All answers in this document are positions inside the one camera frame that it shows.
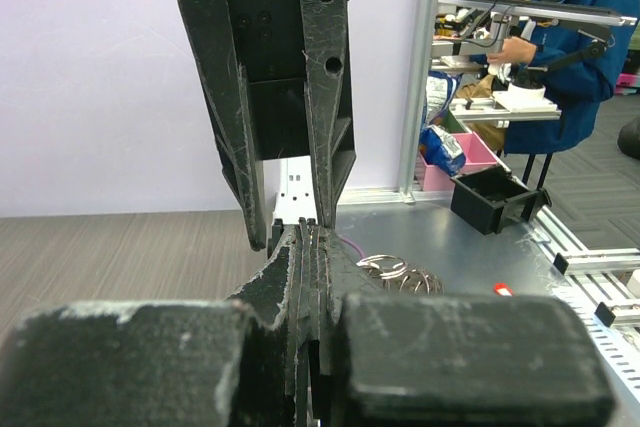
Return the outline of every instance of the gray metal table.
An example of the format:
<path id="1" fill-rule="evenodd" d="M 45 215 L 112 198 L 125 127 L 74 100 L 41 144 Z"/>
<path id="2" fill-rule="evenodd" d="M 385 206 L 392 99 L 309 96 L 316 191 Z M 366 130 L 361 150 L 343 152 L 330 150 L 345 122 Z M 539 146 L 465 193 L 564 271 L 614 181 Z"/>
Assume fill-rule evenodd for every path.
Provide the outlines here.
<path id="1" fill-rule="evenodd" d="M 449 204 L 450 198 L 413 205 L 341 205 L 336 227 L 367 255 L 397 255 L 438 275 L 448 293 L 495 295 L 494 285 L 503 282 L 516 295 L 553 295 L 552 288 L 565 285 L 530 227 L 484 236 L 451 212 Z M 640 425 L 640 405 L 609 373 L 619 404 L 609 425 Z"/>

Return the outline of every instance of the workbench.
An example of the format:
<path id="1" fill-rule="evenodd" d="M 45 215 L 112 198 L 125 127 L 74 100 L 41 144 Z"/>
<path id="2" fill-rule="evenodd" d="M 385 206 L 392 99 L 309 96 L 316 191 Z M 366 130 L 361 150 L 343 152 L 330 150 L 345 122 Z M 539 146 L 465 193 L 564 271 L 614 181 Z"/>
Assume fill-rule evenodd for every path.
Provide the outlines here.
<path id="1" fill-rule="evenodd" d="M 563 285 L 550 253 L 579 241 L 548 209 L 539 218 L 551 230 L 536 221 L 483 236 L 449 203 L 340 205 L 337 231 L 368 255 L 435 273 L 449 293 L 495 295 L 503 282 L 515 295 L 552 295 Z M 0 234 L 2 337 L 25 312 L 74 300 L 223 298 L 265 260 L 249 250 L 237 211 L 0 219 Z M 611 374 L 619 409 L 610 425 L 640 425 L 640 406 Z"/>

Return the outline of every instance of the white wall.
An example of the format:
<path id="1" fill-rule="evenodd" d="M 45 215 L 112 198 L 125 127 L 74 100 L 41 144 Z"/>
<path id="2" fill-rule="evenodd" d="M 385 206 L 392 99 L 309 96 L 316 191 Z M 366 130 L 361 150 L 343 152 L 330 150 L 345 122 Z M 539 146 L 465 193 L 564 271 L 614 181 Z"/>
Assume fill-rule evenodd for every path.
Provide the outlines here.
<path id="1" fill-rule="evenodd" d="M 416 2 L 351 2 L 350 187 L 395 185 Z M 0 216 L 236 208 L 176 0 L 0 9 Z"/>

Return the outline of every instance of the blue jacket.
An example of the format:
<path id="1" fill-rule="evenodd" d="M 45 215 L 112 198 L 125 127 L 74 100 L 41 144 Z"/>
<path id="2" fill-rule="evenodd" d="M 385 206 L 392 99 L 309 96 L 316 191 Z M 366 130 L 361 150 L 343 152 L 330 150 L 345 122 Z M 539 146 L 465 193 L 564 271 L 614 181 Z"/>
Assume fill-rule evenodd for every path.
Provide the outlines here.
<path id="1" fill-rule="evenodd" d="M 603 7 L 621 15 L 640 17 L 640 0 L 560 0 L 560 3 Z M 571 149 L 589 137 L 600 103 L 610 99 L 624 65 L 634 27 L 612 27 L 613 44 L 594 60 L 571 64 L 542 78 L 546 97 L 558 104 L 557 121 L 512 122 L 507 129 L 505 152 L 548 154 Z M 591 39 L 562 27 L 533 30 L 531 42 L 544 45 L 530 65 L 549 61 L 583 49 Z"/>

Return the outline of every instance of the khaki pants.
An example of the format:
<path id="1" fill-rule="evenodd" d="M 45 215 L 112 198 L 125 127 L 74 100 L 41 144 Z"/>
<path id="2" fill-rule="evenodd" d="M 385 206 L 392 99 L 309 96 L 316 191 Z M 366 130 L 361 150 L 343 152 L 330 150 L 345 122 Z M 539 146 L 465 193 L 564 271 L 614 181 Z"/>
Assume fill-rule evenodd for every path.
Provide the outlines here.
<path id="1" fill-rule="evenodd" d="M 467 84 L 458 89 L 456 92 L 457 99 L 470 99 L 473 97 L 486 98 L 491 97 L 491 83 L 493 75 L 487 75 L 480 82 L 475 84 Z M 492 124 L 469 124 L 471 130 L 480 136 L 487 146 L 494 151 L 504 150 L 506 138 L 506 129 L 499 129 Z"/>

